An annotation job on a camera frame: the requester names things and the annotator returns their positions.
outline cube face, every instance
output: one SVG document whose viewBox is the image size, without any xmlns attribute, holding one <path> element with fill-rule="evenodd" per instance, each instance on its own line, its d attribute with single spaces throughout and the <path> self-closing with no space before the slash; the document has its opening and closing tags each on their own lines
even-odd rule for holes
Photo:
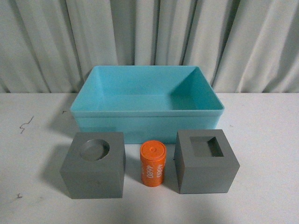
<svg viewBox="0 0 299 224">
<path fill-rule="evenodd" d="M 72 199 L 120 198 L 125 164 L 122 133 L 77 133 L 60 174 Z"/>
<path fill-rule="evenodd" d="M 240 167 L 222 130 L 179 130 L 174 159 L 180 194 L 227 193 Z"/>
</svg>

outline orange cylinder top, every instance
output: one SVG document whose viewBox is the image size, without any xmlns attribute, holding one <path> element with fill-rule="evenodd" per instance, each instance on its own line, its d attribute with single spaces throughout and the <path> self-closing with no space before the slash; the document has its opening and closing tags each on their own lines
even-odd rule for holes
<svg viewBox="0 0 299 224">
<path fill-rule="evenodd" d="M 164 180 L 166 146 L 150 140 L 140 147 L 141 180 L 148 187 L 156 187 Z"/>
</svg>

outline curtain fold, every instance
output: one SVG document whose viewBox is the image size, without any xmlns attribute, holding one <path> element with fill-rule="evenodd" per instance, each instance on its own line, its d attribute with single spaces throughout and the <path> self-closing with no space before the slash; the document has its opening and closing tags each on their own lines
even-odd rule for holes
<svg viewBox="0 0 299 224">
<path fill-rule="evenodd" d="M 196 65 L 216 92 L 299 92 L 299 0 L 2 0 L 0 92 L 96 65 Z"/>
</svg>

